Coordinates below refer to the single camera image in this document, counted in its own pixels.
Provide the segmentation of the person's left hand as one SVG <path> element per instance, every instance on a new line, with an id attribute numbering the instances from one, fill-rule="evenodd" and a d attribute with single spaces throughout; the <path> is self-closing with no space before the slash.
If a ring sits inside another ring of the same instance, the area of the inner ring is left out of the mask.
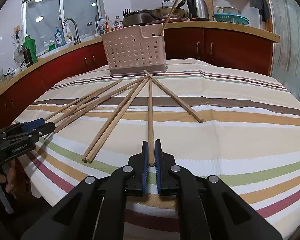
<path id="1" fill-rule="evenodd" d="M 7 175 L 0 173 L 0 184 L 6 184 L 5 191 L 7 193 L 14 194 L 16 191 L 16 170 L 15 170 L 15 160 L 10 161 L 10 168 Z"/>

